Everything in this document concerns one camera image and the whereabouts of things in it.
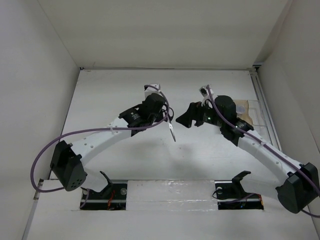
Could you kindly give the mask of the black handled scissors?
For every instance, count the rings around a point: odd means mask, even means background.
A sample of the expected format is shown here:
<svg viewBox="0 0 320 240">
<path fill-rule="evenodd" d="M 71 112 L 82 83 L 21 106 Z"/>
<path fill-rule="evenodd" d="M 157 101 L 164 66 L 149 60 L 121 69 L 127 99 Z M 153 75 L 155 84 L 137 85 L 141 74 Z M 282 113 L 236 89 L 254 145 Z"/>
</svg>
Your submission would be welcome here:
<svg viewBox="0 0 320 240">
<path fill-rule="evenodd" d="M 174 129 L 173 129 L 173 125 L 172 125 L 172 119 L 174 118 L 174 110 L 171 107 L 169 107 L 169 110 L 166 113 L 167 113 L 166 122 L 168 123 L 169 130 L 170 130 L 171 136 L 173 138 L 173 141 L 176 142 L 176 136 L 174 134 Z"/>
</svg>

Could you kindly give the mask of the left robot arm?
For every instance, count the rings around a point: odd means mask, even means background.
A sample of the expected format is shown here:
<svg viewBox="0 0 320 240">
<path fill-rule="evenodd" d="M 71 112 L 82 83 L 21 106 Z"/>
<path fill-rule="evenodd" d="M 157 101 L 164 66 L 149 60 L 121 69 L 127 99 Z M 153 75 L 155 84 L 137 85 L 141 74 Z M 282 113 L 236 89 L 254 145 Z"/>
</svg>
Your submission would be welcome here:
<svg viewBox="0 0 320 240">
<path fill-rule="evenodd" d="M 82 188 L 95 192 L 100 198 L 107 198 L 114 184 L 106 173 L 94 172 L 86 165 L 112 145 L 164 120 L 169 109 L 164 96 L 151 93 L 142 103 L 120 113 L 106 130 L 95 130 L 73 143 L 60 141 L 54 149 L 51 170 L 67 192 Z"/>
</svg>

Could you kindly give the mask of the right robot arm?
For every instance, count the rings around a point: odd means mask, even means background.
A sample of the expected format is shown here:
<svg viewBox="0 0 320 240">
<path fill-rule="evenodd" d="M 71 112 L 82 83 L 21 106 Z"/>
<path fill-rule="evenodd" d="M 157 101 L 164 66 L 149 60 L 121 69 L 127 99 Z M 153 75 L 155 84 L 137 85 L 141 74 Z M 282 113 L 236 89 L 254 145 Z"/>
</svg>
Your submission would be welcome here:
<svg viewBox="0 0 320 240">
<path fill-rule="evenodd" d="M 297 214 L 320 196 L 317 167 L 310 162 L 302 164 L 267 143 L 251 124 L 238 117 L 236 103 L 231 97 L 206 95 L 203 101 L 190 103 L 175 121 L 186 128 L 203 124 L 218 127 L 225 139 L 253 156 L 276 177 L 273 184 L 257 180 L 246 182 L 251 172 L 244 170 L 231 179 L 227 188 L 215 191 L 219 200 L 231 199 L 233 204 L 254 195 L 265 195 Z"/>
</svg>

